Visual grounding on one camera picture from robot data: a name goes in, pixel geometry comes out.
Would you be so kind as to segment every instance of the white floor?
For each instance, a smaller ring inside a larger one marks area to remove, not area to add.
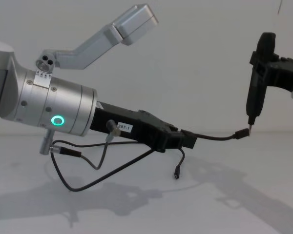
[[[103,135],[57,136],[98,143]],[[80,193],[59,181],[41,136],[0,136],[0,234],[293,234],[293,134],[253,134],[243,140],[198,140],[180,153],[154,153]],[[75,187],[146,151],[111,146],[102,171],[57,156]],[[102,148],[84,154],[97,163]]]

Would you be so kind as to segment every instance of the black plastic mount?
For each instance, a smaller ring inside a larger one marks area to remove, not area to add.
[[[90,129],[109,133],[106,123],[114,120],[122,130],[121,137],[136,140],[151,149],[164,153],[166,149],[193,149],[197,137],[188,131],[166,123],[146,111],[131,111],[100,102],[102,108],[96,108]]]

